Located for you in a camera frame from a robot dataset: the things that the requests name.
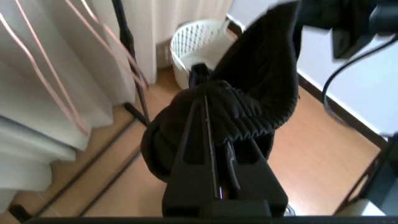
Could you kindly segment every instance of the floor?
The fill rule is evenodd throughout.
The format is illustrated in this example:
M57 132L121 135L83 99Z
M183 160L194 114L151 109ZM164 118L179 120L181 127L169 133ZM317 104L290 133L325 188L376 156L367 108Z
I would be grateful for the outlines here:
M153 119L180 91L172 69L159 72L158 82L146 92ZM339 205L378 148L355 130L331 119L322 105L300 89L300 100L292 118L275 136L269 164L289 196L297 215L329 215ZM45 192L20 192L13 203L34 214L61 189L100 149L104 148L132 120L121 106L114 109L114 124L93 131L88 149L76 162L53 164L53 184ZM107 184L122 166L139 152L145 130L135 122L102 158L56 201L44 217L73 217ZM166 184L148 170L142 157L88 211L87 217L161 216ZM17 221L9 214L0 223Z

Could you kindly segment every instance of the pink cord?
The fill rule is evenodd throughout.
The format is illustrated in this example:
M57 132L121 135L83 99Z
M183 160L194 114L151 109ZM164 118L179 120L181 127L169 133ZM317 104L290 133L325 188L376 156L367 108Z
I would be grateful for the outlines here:
M18 0L16 0L19 9L22 12L22 15L24 16L26 22L28 23L28 26L31 30L31 32L34 34L34 31L32 29L32 26L30 26L30 23L28 22L26 15L23 13L23 10L21 8L21 5L19 4ZM87 128L85 126L85 123L83 122L83 120L80 118L79 114L77 113L75 116L78 118L77 120L73 118L71 112L69 111L69 109L65 106L65 104L63 103L63 101L60 99L60 97L57 95L57 93L54 91L54 89L51 87L51 85L48 83L48 81L44 78L42 72L40 71L39 67L37 66L37 63L35 61L35 59L33 58L32 54L30 53L30 51L27 49L27 47L22 43L22 41L17 37L17 35L15 35L15 33L12 31L12 29L9 27L7 21L5 20L5 18L2 16L2 14L0 13L0 20L1 23L3 24L3 26L6 28L6 30L8 31L8 33L10 34L10 36L17 42L17 44L21 47L21 49L25 52L25 54L28 56L37 76L39 77L39 79L42 81L43 85L46 87L47 91L50 93L50 95L52 96L52 98L55 100L55 102L58 104L58 106L60 107L60 109L63 111L63 113L67 116L67 118L84 134L84 135L88 135L88 131ZM37 44L39 45L40 49L42 49L42 46L39 42L39 40L37 39L37 36L34 34L34 37L36 39ZM47 57L47 55L44 53L45 58L47 61L47 63L49 62L49 59ZM60 83L60 87L61 89L65 90L62 83ZM64 92L65 97L67 99L70 100L68 94L66 93L66 90Z
M97 22L99 25L104 27L104 29L107 31L107 33L110 34L110 36L118 43L118 45L123 49L123 53L127 56L127 59L129 62L132 64L132 66L136 69L136 71L139 74L139 78L137 78L137 75L134 74L134 72L130 69L130 66L126 64L123 60L120 59L112 50L111 48L107 45L104 39L94 30L94 28L90 25L89 22L80 14L80 12L76 9L76 7L70 2L70 0L65 0L69 7L75 12L75 14L80 18L80 20L86 25L86 27L94 34L94 36L101 42L101 44L106 48L106 50L125 68L125 70L130 73L133 77L133 79L141 86L143 89L148 89L148 82L145 79L145 77L142 74L141 69L138 67L136 61L133 59L131 54L128 52L128 50L123 46L122 43L120 43L119 39L115 36L114 33L112 33L111 29L101 23L98 18L93 14L91 9L88 7L86 1L82 0L81 2L83 3L84 7L86 8L88 14L94 19L95 22Z

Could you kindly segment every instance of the black wire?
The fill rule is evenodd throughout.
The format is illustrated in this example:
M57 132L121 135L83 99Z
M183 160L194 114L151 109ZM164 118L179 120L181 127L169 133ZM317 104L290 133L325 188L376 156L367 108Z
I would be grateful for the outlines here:
M364 58L366 58L366 57L368 57L368 56L371 56L372 54L375 54L376 52L378 52L378 51L380 51L380 50L382 50L382 49L385 49L386 47L392 45L392 44L393 44L395 41L397 41L397 40L398 40L398 36L394 35L393 38L392 38L391 40L387 41L386 43L381 44L380 46L375 47L375 48L372 49L372 50L368 50L367 52L365 52L365 53L363 53L363 54L357 56L356 58L351 59L350 61L346 62L344 65L342 65L339 69L337 69L337 70L328 78L328 80L327 80L326 83L325 83L325 86L323 86L323 90L322 90L322 99L323 99L323 105L324 105L326 111L328 112L328 114L329 114L332 118L336 119L339 123L341 123L341 124L343 124L343 125L349 126L349 125L348 125L346 122L344 122L339 116L337 116L337 114L335 114L335 113L333 112L333 110L331 109L331 107L330 107L330 105L329 105L329 103L328 103L327 91L328 91L328 89L329 89L329 86L330 86L331 82L337 77L337 75L339 75L344 69L346 69L346 68L349 67L350 65L352 65L352 64L354 64L354 63L356 63L356 62L358 62L358 61L360 61L360 60L362 60L362 59L364 59Z

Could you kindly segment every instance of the pink cable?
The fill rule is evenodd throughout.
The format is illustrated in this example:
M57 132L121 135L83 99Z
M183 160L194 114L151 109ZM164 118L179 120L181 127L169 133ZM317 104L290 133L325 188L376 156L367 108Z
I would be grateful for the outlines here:
M57 93L54 91L54 89L51 87L51 85L48 83L48 81L44 78L42 72L40 71L39 67L37 66L37 63L35 59L33 58L32 54L30 51L27 49L27 47L22 43L22 41L15 35L15 33L12 31L12 29L9 27L7 21L5 18L2 16L0 13L0 20L3 26L6 28L10 36L17 42L17 44L21 47L21 49L25 52L25 54L28 56L37 76L39 79L42 81L43 85L46 87L47 91L50 93L51 97L55 100L55 102L58 104L60 109L63 111L63 113L67 116L67 118L84 134L88 135L87 128L82 120L76 120L73 118L71 112L69 109L65 106L63 101L60 99L60 97L57 95Z
M133 57L130 55L130 53L127 51L127 49L123 46L122 43L116 38L116 36L112 33L111 29L103 24L100 23L98 18L93 14L91 9L88 7L87 3L85 1L82 1L84 7L88 11L88 14L94 19L95 22L97 22L99 25L103 26L105 30L111 35L111 37L118 43L118 45L123 49L123 53L127 56L127 59L133 67L136 69L136 71L139 74L139 78L137 78L136 74L130 69L130 66L126 64L120 57L118 57L112 50L111 48L107 45L104 39L94 30L94 28L90 25L90 23L80 14L80 12L77 10L77 8L70 2L70 0L65 0L69 7L75 12L75 14L79 17L79 19L86 25L86 27L94 34L94 36L101 42L101 44L106 48L106 50L125 68L125 70L130 73L133 77L133 79L141 86L143 89L148 89L148 82L143 76L141 69L137 66L136 61L133 59Z

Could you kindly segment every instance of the light brown floor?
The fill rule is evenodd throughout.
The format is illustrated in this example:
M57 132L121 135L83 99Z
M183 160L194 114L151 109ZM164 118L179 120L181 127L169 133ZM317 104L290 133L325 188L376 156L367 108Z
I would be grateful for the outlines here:
M146 92L151 118L179 91L172 70L160 71L157 84ZM300 89L300 96L293 117L277 131L269 164L298 215L332 214L378 148L356 131L332 120L305 90ZM131 120L127 111L116 107L114 124L94 130L88 149L78 153L76 162L53 165L53 184L46 192L20 192L13 203L35 213ZM76 216L139 151L144 130L141 123L133 124L44 216ZM164 189L165 184L148 171L140 156L86 216L161 216ZM0 216L0 223L17 222L6 213Z

